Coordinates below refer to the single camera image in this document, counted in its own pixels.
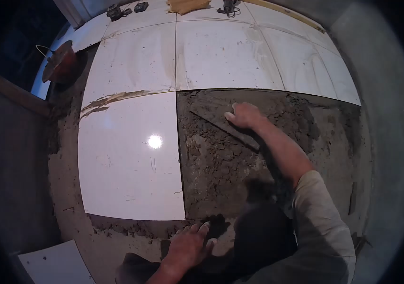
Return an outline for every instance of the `wall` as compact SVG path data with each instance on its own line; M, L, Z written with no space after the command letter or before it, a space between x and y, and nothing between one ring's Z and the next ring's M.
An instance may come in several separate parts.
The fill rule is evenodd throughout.
M373 6L352 3L329 28L368 114L374 178L355 283L375 283L404 240L404 50Z
M60 243L45 129L43 117L0 94L0 243L10 256Z

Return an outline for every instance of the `white floor tile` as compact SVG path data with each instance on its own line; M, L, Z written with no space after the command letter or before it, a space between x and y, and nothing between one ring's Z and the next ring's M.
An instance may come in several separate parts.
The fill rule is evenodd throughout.
M141 90L175 90L175 23L103 40L88 75L82 107L107 95Z
M307 39L306 24L286 14L256 4L245 3L256 23L262 27L283 31Z
M311 42L271 28L261 30L286 91L337 99L322 58Z
M311 26L308 26L308 25L304 25L304 26L305 26L306 34L308 35L308 38L310 41L328 49L329 51L333 52L334 54L336 54L338 56L341 56L339 54L339 51L336 48L335 44L333 43L333 41L331 40L330 36L327 33L323 34Z
M82 27L75 30L74 33L70 35L70 38L68 38L69 40L73 41L74 52L78 52L79 50L85 49L97 42L100 42L110 22L111 19L109 19L106 13L103 13L94 17Z
M256 26L210 20L176 25L177 90L284 90L270 49Z
M235 17L233 18L228 18L226 14L221 14L216 11L218 10L218 8L221 9L223 8L223 2L212 1L210 3L210 8L191 11L188 14L184 15L177 14L176 20L177 22L192 21L192 20L225 20L225 21L255 24L255 21L252 18L252 15L249 12L248 8L246 7L245 3L239 2L239 4L236 5L236 7L240 9L240 13L236 14Z
M74 240L18 257L35 284L95 284Z
M185 219L175 92L129 98L83 117L78 159L86 213Z
M315 45L315 47L331 77L338 99L355 105L361 105L352 76L344 60L323 47L318 45Z
M147 0L147 9L140 13L134 13L134 7L138 2L129 3L121 7L121 9L130 8L133 12L126 17L110 22L104 35L105 39L126 31L175 22L176 14L167 12L169 6L166 4L166 0Z

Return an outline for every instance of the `forearm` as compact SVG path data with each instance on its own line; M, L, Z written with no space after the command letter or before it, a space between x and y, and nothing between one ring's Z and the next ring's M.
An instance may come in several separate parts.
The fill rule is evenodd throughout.
M146 284L176 284L184 275L184 272L175 270L173 267L168 267L163 260L158 270L150 277Z
M252 130L264 140L279 170L290 179L293 188L305 173L314 169L300 146L267 118L264 117Z

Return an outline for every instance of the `gray shirt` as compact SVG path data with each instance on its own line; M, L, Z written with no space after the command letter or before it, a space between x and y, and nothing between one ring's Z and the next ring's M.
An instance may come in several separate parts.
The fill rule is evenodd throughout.
M298 181L293 207L298 250L262 268L246 283L349 284L356 262L352 238L317 171Z

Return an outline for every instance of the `notched trowel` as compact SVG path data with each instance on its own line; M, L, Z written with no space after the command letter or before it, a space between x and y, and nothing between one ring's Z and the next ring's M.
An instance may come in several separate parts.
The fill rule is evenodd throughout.
M248 134L244 134L236 130L229 124L224 117L224 112L232 111L232 106L221 99L210 97L210 99L195 99L191 104L191 112L200 118L210 122L217 128L227 132L228 134L236 137L244 144L250 146L252 149L258 151L259 144L254 138Z

